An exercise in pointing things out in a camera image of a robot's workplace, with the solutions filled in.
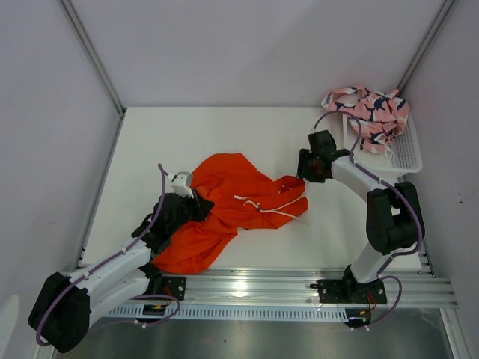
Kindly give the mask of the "orange shorts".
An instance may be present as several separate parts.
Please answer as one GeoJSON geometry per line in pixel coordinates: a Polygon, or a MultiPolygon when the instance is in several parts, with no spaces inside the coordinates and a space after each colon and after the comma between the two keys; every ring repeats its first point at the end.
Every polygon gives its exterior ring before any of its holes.
{"type": "Polygon", "coordinates": [[[213,203],[206,219],[190,221],[153,264],[174,274],[210,267],[243,230],[277,230],[308,210],[306,184],[295,176],[277,180],[261,173],[242,153],[217,153],[192,172],[192,187],[213,203]]]}

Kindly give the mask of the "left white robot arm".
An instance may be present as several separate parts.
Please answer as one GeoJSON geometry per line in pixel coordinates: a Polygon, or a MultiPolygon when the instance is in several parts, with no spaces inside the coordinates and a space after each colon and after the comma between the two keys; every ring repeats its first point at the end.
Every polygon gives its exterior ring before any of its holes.
{"type": "Polygon", "coordinates": [[[197,192],[191,197],[164,194],[120,250],[82,270],[51,274],[28,316],[38,345],[66,353],[122,303],[137,297],[171,300],[162,293],[162,271],[152,261],[174,234],[205,221],[213,207],[197,192]]]}

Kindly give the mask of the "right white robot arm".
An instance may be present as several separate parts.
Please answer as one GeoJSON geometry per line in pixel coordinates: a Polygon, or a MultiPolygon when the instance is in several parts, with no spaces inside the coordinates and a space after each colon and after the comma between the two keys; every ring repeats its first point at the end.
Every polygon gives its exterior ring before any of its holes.
{"type": "Polygon", "coordinates": [[[377,294],[386,302],[380,275],[396,257],[408,256],[421,247],[424,221],[418,194],[410,182],[392,185],[339,150],[329,131],[308,135],[309,147],[299,152],[297,177],[310,183],[336,180],[366,203],[367,244],[359,257],[344,270],[340,280],[319,280],[314,284],[323,303],[366,301],[377,294]]]}

